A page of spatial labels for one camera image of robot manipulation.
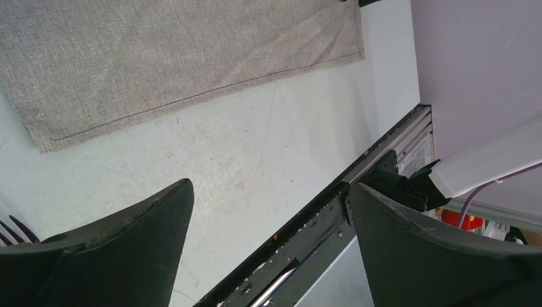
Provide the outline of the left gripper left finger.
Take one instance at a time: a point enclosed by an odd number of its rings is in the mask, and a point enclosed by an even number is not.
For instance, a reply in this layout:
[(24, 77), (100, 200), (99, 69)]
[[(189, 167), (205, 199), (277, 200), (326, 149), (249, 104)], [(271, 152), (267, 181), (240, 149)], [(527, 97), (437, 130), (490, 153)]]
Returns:
[(184, 178), (85, 226), (1, 248), (1, 305), (168, 306), (193, 206)]

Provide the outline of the grey cloth napkin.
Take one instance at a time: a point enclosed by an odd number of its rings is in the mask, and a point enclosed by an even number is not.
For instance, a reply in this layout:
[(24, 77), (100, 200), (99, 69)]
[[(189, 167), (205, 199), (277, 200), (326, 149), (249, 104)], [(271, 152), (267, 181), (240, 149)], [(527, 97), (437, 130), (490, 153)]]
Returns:
[(1, 87), (42, 153), (363, 58), (356, 1), (1, 2)]

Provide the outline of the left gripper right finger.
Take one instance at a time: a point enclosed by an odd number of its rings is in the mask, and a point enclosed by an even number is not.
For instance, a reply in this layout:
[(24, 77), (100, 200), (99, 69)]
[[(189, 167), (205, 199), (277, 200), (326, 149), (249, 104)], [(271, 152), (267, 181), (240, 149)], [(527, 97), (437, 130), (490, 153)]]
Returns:
[(350, 188), (375, 306), (540, 306), (541, 248), (483, 237)]

